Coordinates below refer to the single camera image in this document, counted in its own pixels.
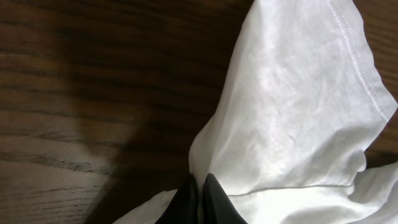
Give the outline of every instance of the stitching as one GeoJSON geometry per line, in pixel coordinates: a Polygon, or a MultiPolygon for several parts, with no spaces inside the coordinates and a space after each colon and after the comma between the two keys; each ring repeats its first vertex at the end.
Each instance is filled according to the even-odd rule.
{"type": "Polygon", "coordinates": [[[336,12],[335,12],[335,10],[332,8],[332,6],[331,6],[331,4],[330,4],[330,0],[327,0],[327,2],[328,2],[328,7],[329,7],[330,11],[331,11],[331,13],[333,14],[333,17],[335,18],[335,21],[337,22],[337,24],[338,24],[338,26],[339,26],[339,28],[340,28],[340,31],[341,31],[341,33],[343,34],[343,37],[344,37],[345,42],[346,42],[346,45],[347,45],[347,49],[348,49],[349,56],[351,57],[351,59],[352,59],[352,61],[353,61],[353,65],[354,65],[354,68],[355,68],[355,72],[356,72],[356,74],[357,74],[359,80],[361,80],[362,86],[364,87],[366,93],[368,94],[368,96],[369,96],[370,99],[372,100],[375,109],[379,112],[379,114],[380,114],[386,121],[388,121],[388,119],[383,115],[383,113],[382,113],[382,111],[380,110],[380,108],[377,106],[377,104],[376,104],[376,102],[374,101],[374,98],[371,96],[371,94],[370,94],[368,88],[366,88],[366,85],[365,85],[365,83],[364,83],[364,81],[363,81],[363,78],[362,78],[362,76],[361,76],[361,75],[359,74],[359,72],[358,72],[358,71],[359,71],[358,66],[355,64],[354,55],[353,55],[353,53],[352,53],[352,51],[351,51],[351,47],[349,46],[349,41],[348,41],[348,38],[347,38],[347,36],[346,36],[346,34],[345,34],[344,30],[343,30],[343,26],[341,25],[340,20],[337,18],[336,12]]]}
{"type": "MultiPolygon", "coordinates": [[[[358,51],[356,50],[355,41],[354,41],[353,33],[352,33],[352,31],[351,31],[351,27],[349,26],[349,24],[348,24],[348,22],[347,22],[347,20],[346,20],[346,18],[345,18],[345,16],[344,16],[344,14],[343,14],[343,12],[341,11],[339,5],[337,4],[336,0],[333,0],[333,1],[335,2],[336,6],[337,6],[337,9],[339,10],[341,16],[342,16],[343,19],[344,19],[345,24],[346,24],[347,27],[348,27],[348,31],[349,31],[350,36],[351,36],[351,40],[352,40],[352,43],[353,43],[354,51],[355,51],[356,55],[357,55],[358,58],[359,58],[359,64],[361,65],[361,70],[362,70],[363,76],[365,77],[365,80],[366,80],[366,82],[368,83],[368,85],[369,85],[371,91],[372,91],[372,92],[374,93],[374,95],[376,96],[376,99],[379,101],[379,96],[377,95],[376,91],[374,90],[374,88],[373,88],[372,85],[370,84],[370,82],[369,82],[369,80],[368,80],[368,77],[366,76],[366,72],[364,71],[364,68],[363,68],[361,56],[359,55],[358,51]]],[[[381,102],[380,102],[379,105],[380,105],[380,107],[381,107],[381,110],[382,110],[382,111],[384,110],[384,111],[388,114],[388,111],[385,109],[385,107],[383,106],[383,104],[382,104],[381,102]]]]}

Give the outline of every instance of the tabletop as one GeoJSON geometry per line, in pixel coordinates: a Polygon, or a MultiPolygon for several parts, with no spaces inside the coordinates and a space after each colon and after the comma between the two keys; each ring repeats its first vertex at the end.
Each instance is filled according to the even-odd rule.
{"type": "MultiPolygon", "coordinates": [[[[398,99],[398,2],[355,1],[398,99]]],[[[112,223],[189,173],[251,0],[0,0],[0,223],[112,223]]],[[[366,151],[398,161],[398,117],[366,151]]]]}

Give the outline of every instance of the black object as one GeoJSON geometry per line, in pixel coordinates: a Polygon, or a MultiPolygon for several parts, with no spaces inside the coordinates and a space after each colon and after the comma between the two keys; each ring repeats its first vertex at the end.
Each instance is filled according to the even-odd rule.
{"type": "Polygon", "coordinates": [[[195,177],[190,174],[175,193],[169,206],[155,224],[197,224],[198,189],[195,177]]]}
{"type": "Polygon", "coordinates": [[[205,224],[245,224],[213,174],[203,184],[203,221],[205,224]]]}
{"type": "MultiPolygon", "coordinates": [[[[197,224],[197,211],[197,183],[190,174],[155,224],[197,224]]],[[[204,224],[247,224],[213,174],[208,174],[203,184],[203,221],[204,224]]]]}

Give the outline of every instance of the wooden table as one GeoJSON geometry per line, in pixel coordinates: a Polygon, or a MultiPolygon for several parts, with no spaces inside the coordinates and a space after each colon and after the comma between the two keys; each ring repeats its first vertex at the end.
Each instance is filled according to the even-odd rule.
{"type": "MultiPolygon", "coordinates": [[[[398,2],[358,0],[398,98],[398,2]]],[[[0,223],[111,223],[188,174],[251,0],[0,0],[0,223]]],[[[398,161],[398,118],[367,152],[398,161]]]]}

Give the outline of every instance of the white shirt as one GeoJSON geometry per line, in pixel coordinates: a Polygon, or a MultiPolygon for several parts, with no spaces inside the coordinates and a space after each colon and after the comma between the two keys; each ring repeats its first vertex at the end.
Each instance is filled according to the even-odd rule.
{"type": "MultiPolygon", "coordinates": [[[[397,223],[398,163],[364,171],[396,108],[351,0],[257,0],[190,170],[248,223],[397,223]]],[[[174,193],[116,223],[156,222],[174,193]]]]}

